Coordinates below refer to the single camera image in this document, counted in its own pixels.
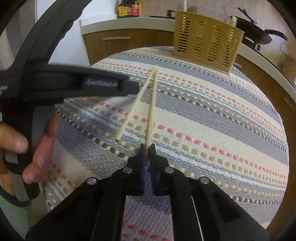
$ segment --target cabinet handle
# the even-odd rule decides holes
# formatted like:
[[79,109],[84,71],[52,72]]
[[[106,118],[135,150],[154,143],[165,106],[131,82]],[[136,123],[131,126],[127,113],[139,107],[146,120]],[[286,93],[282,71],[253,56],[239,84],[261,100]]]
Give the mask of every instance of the cabinet handle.
[[103,38],[103,40],[113,40],[113,39],[131,39],[131,37],[109,37],[109,38]]
[[284,101],[288,104],[288,106],[290,106],[293,109],[293,106],[289,103],[289,101],[286,98],[284,98]]
[[233,65],[236,65],[237,67],[241,68],[242,66],[236,62],[233,63]]

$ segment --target beige basket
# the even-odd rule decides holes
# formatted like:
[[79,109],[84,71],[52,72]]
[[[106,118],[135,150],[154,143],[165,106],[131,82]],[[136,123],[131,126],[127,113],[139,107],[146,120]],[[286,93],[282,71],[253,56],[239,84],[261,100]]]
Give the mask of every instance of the beige basket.
[[243,35],[219,20],[177,11],[173,56],[229,73]]

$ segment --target bottle label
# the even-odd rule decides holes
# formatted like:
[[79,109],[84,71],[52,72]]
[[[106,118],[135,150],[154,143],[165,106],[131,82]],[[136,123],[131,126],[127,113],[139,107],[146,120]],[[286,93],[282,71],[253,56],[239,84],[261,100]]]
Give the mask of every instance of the bottle label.
[[128,15],[128,7],[122,6],[118,8],[118,16],[119,17],[124,17]]
[[140,15],[140,5],[132,5],[132,15]]
[[132,7],[127,7],[127,15],[132,15]]

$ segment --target tiled wall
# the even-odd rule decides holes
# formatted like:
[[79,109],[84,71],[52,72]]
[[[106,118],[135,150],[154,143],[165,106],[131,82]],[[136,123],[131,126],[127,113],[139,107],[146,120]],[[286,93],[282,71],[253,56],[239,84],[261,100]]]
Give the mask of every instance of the tiled wall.
[[[141,0],[143,15],[165,16],[168,9],[177,10],[178,5],[183,5],[183,0]],[[288,41],[278,36],[271,35],[273,41],[261,47],[261,53],[273,64],[281,66],[285,61],[285,55],[281,51],[284,43],[293,58],[296,58],[296,39],[278,11],[267,0],[188,0],[187,7],[195,6],[199,14],[221,21],[225,20],[223,6],[226,6],[229,15],[238,16],[248,20],[237,7],[246,9],[262,29],[274,29],[283,32]]]

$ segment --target hand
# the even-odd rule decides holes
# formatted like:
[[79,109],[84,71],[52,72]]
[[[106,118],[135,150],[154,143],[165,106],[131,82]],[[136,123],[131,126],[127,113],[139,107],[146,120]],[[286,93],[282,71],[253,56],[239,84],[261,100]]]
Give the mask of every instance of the hand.
[[[25,183],[44,182],[47,179],[58,126],[59,119],[58,116],[54,114],[47,123],[46,133],[35,150],[32,163],[23,171],[22,178]],[[13,196],[13,186],[8,171],[3,163],[3,149],[15,153],[25,153],[28,148],[28,141],[22,134],[7,124],[3,122],[0,123],[0,186]]]

